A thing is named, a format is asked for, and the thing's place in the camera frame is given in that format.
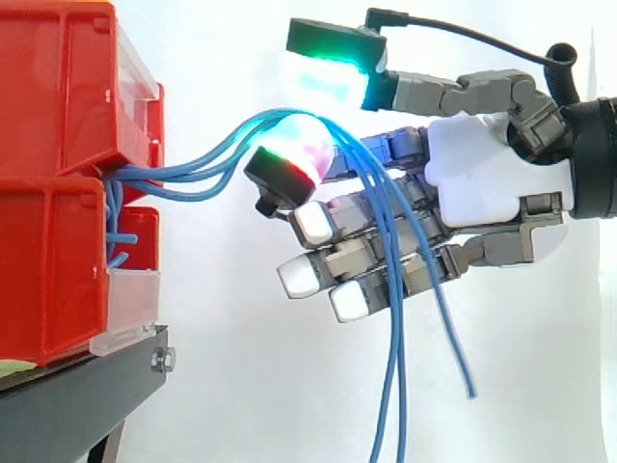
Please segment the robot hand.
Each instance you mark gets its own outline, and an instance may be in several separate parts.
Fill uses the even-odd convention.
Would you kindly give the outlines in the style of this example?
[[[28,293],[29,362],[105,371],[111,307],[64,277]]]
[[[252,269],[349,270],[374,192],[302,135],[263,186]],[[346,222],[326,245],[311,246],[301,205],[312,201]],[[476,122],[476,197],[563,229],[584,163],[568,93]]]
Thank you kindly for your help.
[[[570,162],[550,159],[566,133],[552,96],[513,69],[454,81],[385,70],[381,28],[414,23],[373,9],[361,28],[301,18],[289,25],[289,52],[367,77],[365,109],[431,118],[425,127],[363,140],[384,168],[404,171],[386,189],[382,212],[372,208],[368,189],[326,203],[312,198],[319,184],[358,175],[338,138],[294,149],[262,146],[245,169],[260,190],[257,209],[284,212],[305,250],[279,267],[285,293],[304,299],[328,291],[341,322],[389,305],[389,261],[398,266],[404,297],[473,266],[531,263],[535,230],[559,225],[575,204]]]

